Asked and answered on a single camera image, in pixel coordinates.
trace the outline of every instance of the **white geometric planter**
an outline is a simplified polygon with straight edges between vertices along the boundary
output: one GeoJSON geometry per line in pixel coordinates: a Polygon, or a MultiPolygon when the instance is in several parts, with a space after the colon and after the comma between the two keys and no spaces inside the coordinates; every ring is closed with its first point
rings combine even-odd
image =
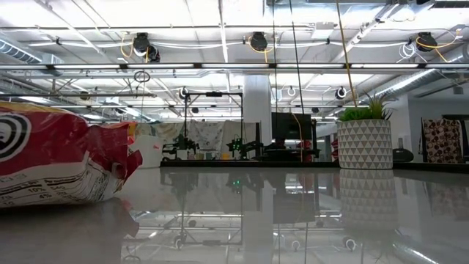
{"type": "Polygon", "coordinates": [[[342,169],[392,169],[391,123],[356,120],[338,123],[339,164],[342,169]]]}

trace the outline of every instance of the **red chip bag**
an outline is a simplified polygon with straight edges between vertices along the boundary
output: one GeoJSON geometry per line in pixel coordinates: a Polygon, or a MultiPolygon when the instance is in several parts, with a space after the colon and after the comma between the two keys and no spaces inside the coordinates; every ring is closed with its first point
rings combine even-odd
{"type": "Polygon", "coordinates": [[[0,208],[97,202],[141,165],[128,127],[89,127],[67,111],[0,103],[0,208]]]}

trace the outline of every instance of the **logo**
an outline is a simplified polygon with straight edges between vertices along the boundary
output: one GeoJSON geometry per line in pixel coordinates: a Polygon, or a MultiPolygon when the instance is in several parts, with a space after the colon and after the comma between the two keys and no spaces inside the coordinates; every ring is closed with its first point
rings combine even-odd
{"type": "Polygon", "coordinates": [[[0,162],[20,153],[30,133],[31,123],[25,116],[0,113],[0,162]]]}

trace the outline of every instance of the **table surface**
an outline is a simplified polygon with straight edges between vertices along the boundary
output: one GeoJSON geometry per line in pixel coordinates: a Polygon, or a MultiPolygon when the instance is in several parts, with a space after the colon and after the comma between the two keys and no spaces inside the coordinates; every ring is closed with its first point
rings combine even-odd
{"type": "Polygon", "coordinates": [[[0,210],[0,263],[342,264],[361,263],[362,252],[369,264],[467,263],[467,178],[412,169],[140,169],[105,202],[0,210]]]}

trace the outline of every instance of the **black monitor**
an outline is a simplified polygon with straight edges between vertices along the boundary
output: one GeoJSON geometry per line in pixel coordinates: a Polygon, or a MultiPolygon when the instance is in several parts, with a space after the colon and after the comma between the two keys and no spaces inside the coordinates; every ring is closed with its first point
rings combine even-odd
{"type": "Polygon", "coordinates": [[[273,139],[301,139],[312,140],[311,115],[292,113],[272,113],[272,138],[273,139]]]}

